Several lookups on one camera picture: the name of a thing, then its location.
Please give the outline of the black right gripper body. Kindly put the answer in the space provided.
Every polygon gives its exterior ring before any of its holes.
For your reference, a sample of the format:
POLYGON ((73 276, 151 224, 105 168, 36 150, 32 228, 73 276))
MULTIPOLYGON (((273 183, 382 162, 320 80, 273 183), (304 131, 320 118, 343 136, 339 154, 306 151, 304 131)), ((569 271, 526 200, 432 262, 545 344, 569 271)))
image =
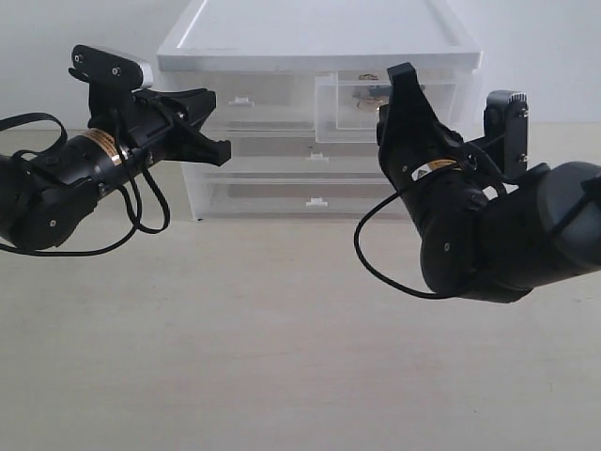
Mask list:
POLYGON ((385 202, 424 202, 457 193, 461 202, 486 202, 483 158, 431 107, 384 104, 378 111, 378 165, 391 185, 385 202))

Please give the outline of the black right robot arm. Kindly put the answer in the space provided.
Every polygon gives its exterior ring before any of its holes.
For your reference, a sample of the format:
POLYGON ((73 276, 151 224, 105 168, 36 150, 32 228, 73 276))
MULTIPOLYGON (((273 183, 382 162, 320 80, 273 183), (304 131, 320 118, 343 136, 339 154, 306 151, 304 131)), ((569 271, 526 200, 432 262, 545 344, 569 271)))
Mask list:
POLYGON ((490 92, 484 133, 466 140, 438 119, 411 64, 388 76, 378 162, 418 231, 435 295, 512 303, 599 270, 600 168, 529 166, 524 93, 490 92))

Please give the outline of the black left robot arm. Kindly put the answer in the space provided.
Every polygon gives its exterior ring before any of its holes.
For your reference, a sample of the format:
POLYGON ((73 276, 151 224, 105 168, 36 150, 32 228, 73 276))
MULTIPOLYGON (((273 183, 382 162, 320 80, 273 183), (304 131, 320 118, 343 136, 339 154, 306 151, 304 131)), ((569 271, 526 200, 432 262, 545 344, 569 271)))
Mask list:
POLYGON ((92 85, 87 130, 61 132, 43 151, 2 156, 4 250, 61 256, 59 246, 114 192, 124 198, 132 232, 163 232, 171 211, 150 169, 162 161, 227 163, 230 143, 201 132, 216 107, 215 92, 206 88, 118 92, 92 85))

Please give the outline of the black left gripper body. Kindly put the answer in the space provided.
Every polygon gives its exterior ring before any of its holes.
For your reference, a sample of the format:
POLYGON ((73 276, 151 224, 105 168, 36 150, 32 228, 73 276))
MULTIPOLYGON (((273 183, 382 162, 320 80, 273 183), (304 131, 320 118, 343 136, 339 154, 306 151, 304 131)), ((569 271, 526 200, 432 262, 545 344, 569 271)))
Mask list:
POLYGON ((188 160, 188 92, 91 88, 86 129, 90 164, 188 160))

